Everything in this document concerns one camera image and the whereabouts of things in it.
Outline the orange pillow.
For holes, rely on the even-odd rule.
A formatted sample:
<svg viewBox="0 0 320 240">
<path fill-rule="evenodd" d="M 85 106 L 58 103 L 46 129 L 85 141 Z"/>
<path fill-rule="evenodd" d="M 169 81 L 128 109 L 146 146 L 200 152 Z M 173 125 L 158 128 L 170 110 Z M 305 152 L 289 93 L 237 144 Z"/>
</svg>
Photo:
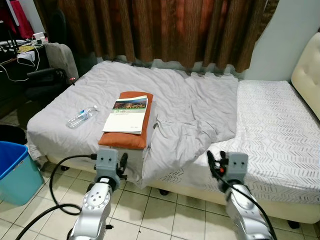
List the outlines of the orange pillow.
<svg viewBox="0 0 320 240">
<path fill-rule="evenodd" d="M 141 91 L 124 91 L 119 94 L 118 99 L 136 98 L 139 96 L 147 96 L 148 105 L 143 122 L 141 134 L 126 134 L 121 132 L 103 132 L 98 141 L 100 146 L 119 147 L 123 149 L 143 150 L 151 141 L 156 121 L 156 114 L 154 112 L 155 105 L 153 103 L 154 95 Z"/>
</svg>

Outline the cream bed frame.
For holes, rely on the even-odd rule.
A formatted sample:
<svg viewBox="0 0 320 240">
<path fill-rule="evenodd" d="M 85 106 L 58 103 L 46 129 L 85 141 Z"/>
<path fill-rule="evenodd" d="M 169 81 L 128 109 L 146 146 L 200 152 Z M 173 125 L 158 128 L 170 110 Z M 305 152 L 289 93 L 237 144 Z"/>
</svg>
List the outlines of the cream bed frame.
<svg viewBox="0 0 320 240">
<path fill-rule="evenodd" d="M 63 166 L 71 169 L 84 170 L 95 173 L 94 163 L 89 162 L 89 158 L 72 158 L 62 163 Z M 150 187 L 167 190 L 169 192 L 185 195 L 188 197 L 201 199 L 202 201 L 215 202 L 216 204 L 225 205 L 226 197 L 218 191 L 197 189 L 190 186 L 180 185 L 177 183 L 168 183 L 160 180 L 154 180 Z M 320 221 L 320 204 L 306 204 L 283 201 L 270 201 L 269 199 L 260 199 L 253 195 L 259 205 L 265 210 L 269 217 L 281 218 L 288 221 L 315 224 Z"/>
</svg>

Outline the blue plastic bin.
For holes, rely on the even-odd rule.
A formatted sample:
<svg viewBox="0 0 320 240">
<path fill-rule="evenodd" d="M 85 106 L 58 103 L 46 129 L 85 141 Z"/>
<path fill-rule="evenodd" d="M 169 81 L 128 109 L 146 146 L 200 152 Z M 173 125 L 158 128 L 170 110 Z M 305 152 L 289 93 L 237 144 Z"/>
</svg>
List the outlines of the blue plastic bin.
<svg viewBox="0 0 320 240">
<path fill-rule="evenodd" d="M 41 172 L 27 146 L 0 141 L 0 202 L 25 205 L 43 183 Z"/>
</svg>

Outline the black office chair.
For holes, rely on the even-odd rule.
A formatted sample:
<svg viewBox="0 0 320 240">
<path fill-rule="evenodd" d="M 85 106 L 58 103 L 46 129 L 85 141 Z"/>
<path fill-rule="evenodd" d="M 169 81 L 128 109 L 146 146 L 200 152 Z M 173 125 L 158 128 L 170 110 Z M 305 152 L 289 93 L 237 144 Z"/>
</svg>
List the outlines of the black office chair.
<svg viewBox="0 0 320 240">
<path fill-rule="evenodd" d="M 58 8 L 50 18 L 48 42 L 67 45 L 67 19 L 64 12 Z M 60 68 L 48 67 L 32 71 L 27 74 L 25 96 L 30 101 L 52 101 L 69 86 L 74 85 L 76 80 L 68 78 Z"/>
</svg>

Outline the white power adapter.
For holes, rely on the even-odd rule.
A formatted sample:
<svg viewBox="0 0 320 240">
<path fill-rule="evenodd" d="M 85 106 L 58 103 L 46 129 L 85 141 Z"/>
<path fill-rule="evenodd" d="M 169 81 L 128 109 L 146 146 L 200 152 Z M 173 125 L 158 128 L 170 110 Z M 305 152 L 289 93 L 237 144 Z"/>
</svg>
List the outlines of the white power adapter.
<svg viewBox="0 0 320 240">
<path fill-rule="evenodd" d="M 35 60 L 37 59 L 37 53 L 35 51 L 21 52 L 17 55 L 16 61 L 26 66 L 35 66 Z"/>
</svg>

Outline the cream tufted headboard wood trim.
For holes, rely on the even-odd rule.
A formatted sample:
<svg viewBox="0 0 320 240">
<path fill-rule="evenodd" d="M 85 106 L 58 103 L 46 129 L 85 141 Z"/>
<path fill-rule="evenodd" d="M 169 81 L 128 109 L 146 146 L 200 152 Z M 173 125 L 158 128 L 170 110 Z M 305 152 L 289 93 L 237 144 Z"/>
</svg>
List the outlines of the cream tufted headboard wood trim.
<svg viewBox="0 0 320 240">
<path fill-rule="evenodd" d="M 311 37 L 294 71 L 291 84 L 304 99 L 315 116 L 320 116 L 320 33 Z"/>
</svg>

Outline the clear plastic water bottle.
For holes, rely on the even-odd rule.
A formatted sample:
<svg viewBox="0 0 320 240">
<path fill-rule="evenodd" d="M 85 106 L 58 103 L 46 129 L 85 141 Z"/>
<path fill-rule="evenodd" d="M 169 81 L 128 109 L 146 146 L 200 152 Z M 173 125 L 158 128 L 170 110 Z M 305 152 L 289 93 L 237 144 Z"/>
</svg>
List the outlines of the clear plastic water bottle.
<svg viewBox="0 0 320 240">
<path fill-rule="evenodd" d="M 88 119 L 92 118 L 94 114 L 98 112 L 98 106 L 89 106 L 86 109 L 81 110 L 76 114 L 73 118 L 69 119 L 67 121 L 66 126 L 70 129 L 75 129 L 78 126 L 82 125 L 84 122 L 86 122 Z"/>
</svg>

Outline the white book green cover photo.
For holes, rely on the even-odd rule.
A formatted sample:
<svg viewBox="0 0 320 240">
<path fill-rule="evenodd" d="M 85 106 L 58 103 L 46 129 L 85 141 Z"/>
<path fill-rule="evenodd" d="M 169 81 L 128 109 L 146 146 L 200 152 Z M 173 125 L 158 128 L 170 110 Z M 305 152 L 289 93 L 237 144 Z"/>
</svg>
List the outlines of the white book green cover photo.
<svg viewBox="0 0 320 240">
<path fill-rule="evenodd" d="M 117 99 L 102 131 L 105 133 L 142 134 L 148 102 L 147 95 Z"/>
</svg>

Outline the grey crumpled blanket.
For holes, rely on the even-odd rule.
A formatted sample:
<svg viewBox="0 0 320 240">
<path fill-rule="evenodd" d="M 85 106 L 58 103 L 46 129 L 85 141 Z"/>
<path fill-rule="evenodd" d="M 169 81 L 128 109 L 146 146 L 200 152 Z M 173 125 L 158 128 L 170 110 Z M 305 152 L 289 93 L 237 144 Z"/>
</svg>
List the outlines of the grey crumpled blanket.
<svg viewBox="0 0 320 240">
<path fill-rule="evenodd" d="M 239 80 L 231 74 L 188 75 L 166 68 L 99 62 L 59 94 L 27 123 L 32 158 L 66 158 L 92 154 L 110 110 L 122 92 L 153 94 L 153 133 L 141 158 L 128 157 L 128 180 L 143 188 L 156 179 L 191 165 L 211 144 L 230 140 L 237 129 Z M 78 112 L 98 112 L 76 128 L 66 123 Z"/>
</svg>

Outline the grey cloth on chair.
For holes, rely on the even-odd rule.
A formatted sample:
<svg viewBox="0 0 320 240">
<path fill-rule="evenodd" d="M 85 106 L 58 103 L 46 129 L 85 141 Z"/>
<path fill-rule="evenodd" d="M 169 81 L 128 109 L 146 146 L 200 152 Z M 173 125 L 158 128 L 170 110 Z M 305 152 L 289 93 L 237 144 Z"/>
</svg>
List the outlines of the grey cloth on chair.
<svg viewBox="0 0 320 240">
<path fill-rule="evenodd" d="M 55 42 L 45 43 L 44 47 L 50 67 L 61 69 L 67 78 L 74 79 L 74 83 L 80 76 L 71 49 L 67 45 Z"/>
</svg>

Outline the black round object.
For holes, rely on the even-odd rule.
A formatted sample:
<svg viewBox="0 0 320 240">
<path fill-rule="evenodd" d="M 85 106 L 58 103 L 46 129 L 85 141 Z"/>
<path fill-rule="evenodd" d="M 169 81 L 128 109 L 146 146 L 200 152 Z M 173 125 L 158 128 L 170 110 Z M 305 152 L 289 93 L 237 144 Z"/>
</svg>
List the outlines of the black round object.
<svg viewBox="0 0 320 240">
<path fill-rule="evenodd" d="M 0 142 L 25 145 L 27 143 L 26 133 L 18 126 L 0 125 Z"/>
</svg>

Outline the dark desk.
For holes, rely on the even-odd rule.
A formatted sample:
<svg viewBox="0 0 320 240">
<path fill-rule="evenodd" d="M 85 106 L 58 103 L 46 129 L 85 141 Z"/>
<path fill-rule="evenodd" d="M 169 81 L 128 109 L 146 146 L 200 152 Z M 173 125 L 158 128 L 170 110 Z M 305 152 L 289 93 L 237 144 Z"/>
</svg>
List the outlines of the dark desk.
<svg viewBox="0 0 320 240">
<path fill-rule="evenodd" d="M 19 53 L 34 51 L 36 53 L 35 66 L 21 64 L 17 61 Z M 30 42 L 22 45 L 0 45 L 0 119 L 9 115 L 23 103 L 25 97 L 27 74 L 49 67 L 44 44 L 33 46 Z"/>
</svg>

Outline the brown curtain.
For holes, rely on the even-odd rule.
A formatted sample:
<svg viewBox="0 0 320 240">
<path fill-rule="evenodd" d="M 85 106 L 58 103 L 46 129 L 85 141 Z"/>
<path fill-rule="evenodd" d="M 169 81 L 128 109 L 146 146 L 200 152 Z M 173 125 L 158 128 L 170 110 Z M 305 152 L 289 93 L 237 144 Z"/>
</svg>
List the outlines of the brown curtain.
<svg viewBox="0 0 320 240">
<path fill-rule="evenodd" d="M 250 68 L 281 0 L 33 0 L 74 53 L 128 62 Z"/>
</svg>

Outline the red hanging garment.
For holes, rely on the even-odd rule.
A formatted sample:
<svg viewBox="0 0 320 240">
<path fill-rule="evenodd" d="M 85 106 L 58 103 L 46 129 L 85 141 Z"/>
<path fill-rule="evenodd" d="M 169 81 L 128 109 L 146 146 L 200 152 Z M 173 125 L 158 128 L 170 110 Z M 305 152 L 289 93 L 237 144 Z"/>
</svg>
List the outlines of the red hanging garment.
<svg viewBox="0 0 320 240">
<path fill-rule="evenodd" d="M 31 39 L 34 30 L 18 0 L 0 0 L 0 39 Z"/>
</svg>

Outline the white power strip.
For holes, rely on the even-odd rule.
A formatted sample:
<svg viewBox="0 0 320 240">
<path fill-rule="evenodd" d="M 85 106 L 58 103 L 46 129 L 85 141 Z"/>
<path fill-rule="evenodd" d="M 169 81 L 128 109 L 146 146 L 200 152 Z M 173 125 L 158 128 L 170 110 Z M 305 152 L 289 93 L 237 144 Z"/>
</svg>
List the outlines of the white power strip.
<svg viewBox="0 0 320 240">
<path fill-rule="evenodd" d="M 42 46 L 45 43 L 48 43 L 48 39 L 44 32 L 37 32 L 32 35 L 32 39 L 30 39 L 30 43 L 35 46 Z"/>
</svg>

